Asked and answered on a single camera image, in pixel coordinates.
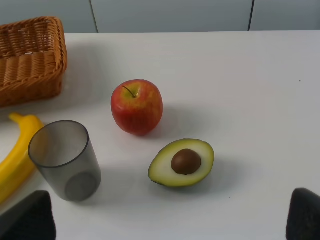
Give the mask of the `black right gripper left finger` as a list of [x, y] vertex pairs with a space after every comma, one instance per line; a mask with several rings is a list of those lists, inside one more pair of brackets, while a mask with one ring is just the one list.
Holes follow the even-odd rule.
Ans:
[[2, 240], [55, 240], [56, 224], [48, 191], [37, 190], [0, 215]]

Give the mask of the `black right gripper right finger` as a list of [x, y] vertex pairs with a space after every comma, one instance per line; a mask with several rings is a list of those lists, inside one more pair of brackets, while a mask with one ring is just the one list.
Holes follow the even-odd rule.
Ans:
[[291, 196], [286, 224], [287, 240], [320, 239], [320, 196], [296, 188]]

